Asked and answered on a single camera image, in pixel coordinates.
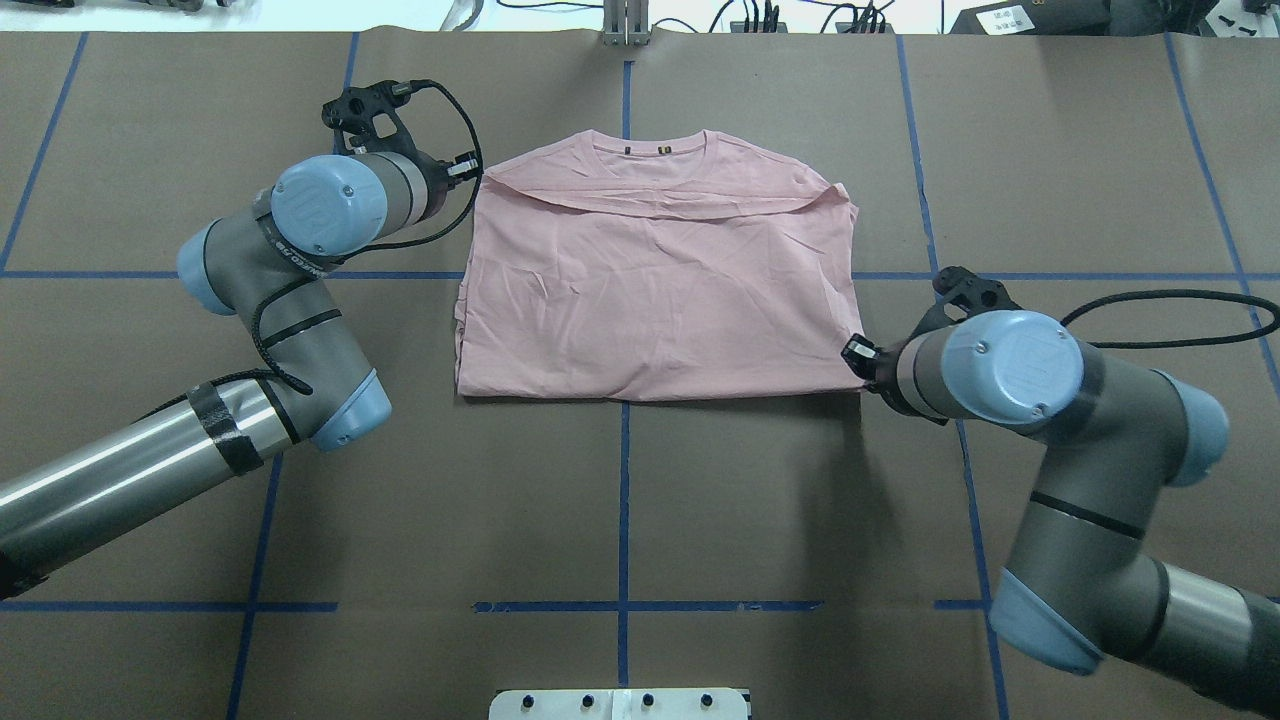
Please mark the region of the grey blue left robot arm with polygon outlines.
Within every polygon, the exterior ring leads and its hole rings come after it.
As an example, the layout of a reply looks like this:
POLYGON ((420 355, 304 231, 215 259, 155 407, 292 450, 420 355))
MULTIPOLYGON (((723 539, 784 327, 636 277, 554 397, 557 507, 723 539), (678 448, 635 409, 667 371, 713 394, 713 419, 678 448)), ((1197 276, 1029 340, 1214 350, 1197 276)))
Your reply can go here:
MULTIPOLYGON (((212 150, 214 140, 229 131, 205 133, 206 150, 189 152, 187 141, 154 143, 152 132, 195 100, 165 99, 165 87, 142 79, 83 81, 88 100, 104 100, 111 129, 84 156, 92 165, 88 181, 104 181, 90 191, 116 210, 86 211, 84 224, 70 228, 70 249, 90 250, 91 240, 106 249, 90 251, 90 260, 106 260, 108 250, 124 249, 116 231, 156 231, 160 220, 123 220, 125 215, 164 218, 206 210, 206 160, 247 160, 250 151, 212 150)), ((84 100, 84 120, 88 120, 84 100)), ((45 468, 3 483, 3 598, 29 592, 67 564, 84 557, 146 521, 178 507, 232 477, 252 475, 276 455, 298 443, 321 451, 349 447, 390 414, 390 401, 372 364, 335 305, 324 278, 365 252, 413 247, 454 229, 471 211, 480 188, 483 155, 472 122, 438 82, 383 81, 365 88, 348 87, 323 109, 323 122, 334 133, 337 154, 302 160, 284 170, 271 187, 253 195, 244 209, 212 220, 186 242, 175 277, 201 307, 229 316, 225 331, 197 319, 195 305, 178 296, 177 282, 148 295, 125 292, 125 281, 70 279, 72 290, 97 290, 97 310, 76 313, 87 323, 90 338, 77 341, 77 357, 67 370, 95 370, 70 389, 88 389, 90 398, 68 410, 106 409, 108 391, 157 392, 170 380, 196 379, 197 372, 230 360, 256 365, 201 382, 160 409, 145 414, 123 430, 93 442, 45 468), (440 92, 467 126, 474 150, 453 160, 433 159, 417 150, 396 114, 410 97, 426 88, 440 92), (424 240, 372 243, 436 214, 445 193, 474 181, 468 205, 449 225, 424 240)), ((315 550, 300 559, 332 566, 329 575, 381 597, 381 587, 408 583, 439 561, 425 550, 425 539, 408 539, 407 507, 375 512, 355 502, 372 491, 356 491, 348 509, 349 538, 319 512, 320 530, 310 530, 315 550)))

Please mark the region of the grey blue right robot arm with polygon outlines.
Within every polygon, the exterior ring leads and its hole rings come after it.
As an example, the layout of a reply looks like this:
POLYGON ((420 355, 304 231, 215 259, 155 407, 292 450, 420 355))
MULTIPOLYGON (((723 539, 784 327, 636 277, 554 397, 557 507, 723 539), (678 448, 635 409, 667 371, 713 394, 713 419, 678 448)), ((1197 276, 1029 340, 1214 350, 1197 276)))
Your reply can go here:
POLYGON ((1222 405, 1076 338, 963 266, 902 341, 854 334, 842 360, 904 416, 983 421, 1044 455, 987 612, 995 634, 1078 676, 1107 657, 1238 711, 1279 714, 1277 603, 1146 555, 1161 492, 1202 482, 1230 433, 1222 405))

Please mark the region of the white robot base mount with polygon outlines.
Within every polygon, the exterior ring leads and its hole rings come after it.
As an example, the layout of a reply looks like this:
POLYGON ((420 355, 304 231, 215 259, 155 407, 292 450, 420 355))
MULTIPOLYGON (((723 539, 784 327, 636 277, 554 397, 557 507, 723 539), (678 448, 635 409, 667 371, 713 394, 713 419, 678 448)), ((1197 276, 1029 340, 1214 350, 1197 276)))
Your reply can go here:
POLYGON ((730 687, 502 691, 489 719, 753 719, 749 691, 730 687))

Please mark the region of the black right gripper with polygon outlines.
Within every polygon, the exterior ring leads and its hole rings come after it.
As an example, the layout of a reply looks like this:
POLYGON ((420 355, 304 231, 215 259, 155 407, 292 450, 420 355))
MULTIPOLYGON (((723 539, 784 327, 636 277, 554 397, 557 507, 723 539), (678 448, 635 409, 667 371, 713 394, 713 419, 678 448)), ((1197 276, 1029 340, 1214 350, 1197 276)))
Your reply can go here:
POLYGON ((867 391, 881 396, 896 413, 928 421, 950 421, 959 415, 940 413, 925 400, 916 380, 916 356, 925 338, 974 316, 1019 311, 1021 306, 1010 297, 1002 282, 979 277, 964 266, 946 266, 931 283, 937 300, 905 340, 879 346, 855 333, 841 348, 841 359, 865 382, 867 391))

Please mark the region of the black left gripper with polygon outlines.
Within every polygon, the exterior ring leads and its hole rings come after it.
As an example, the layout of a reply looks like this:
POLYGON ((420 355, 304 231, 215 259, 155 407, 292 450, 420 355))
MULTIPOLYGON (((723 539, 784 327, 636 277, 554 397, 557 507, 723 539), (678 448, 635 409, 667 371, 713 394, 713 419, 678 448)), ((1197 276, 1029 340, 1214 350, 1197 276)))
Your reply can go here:
POLYGON ((346 155, 378 154, 388 161, 401 160, 411 187, 411 217, 438 214, 447 195, 463 182, 483 177, 483 147, 475 124, 454 95, 434 79, 406 82, 384 79, 364 87, 347 87, 323 105, 321 122, 346 155), (422 91, 438 92, 463 122, 472 149, 452 159, 435 159, 420 150, 398 110, 422 91))

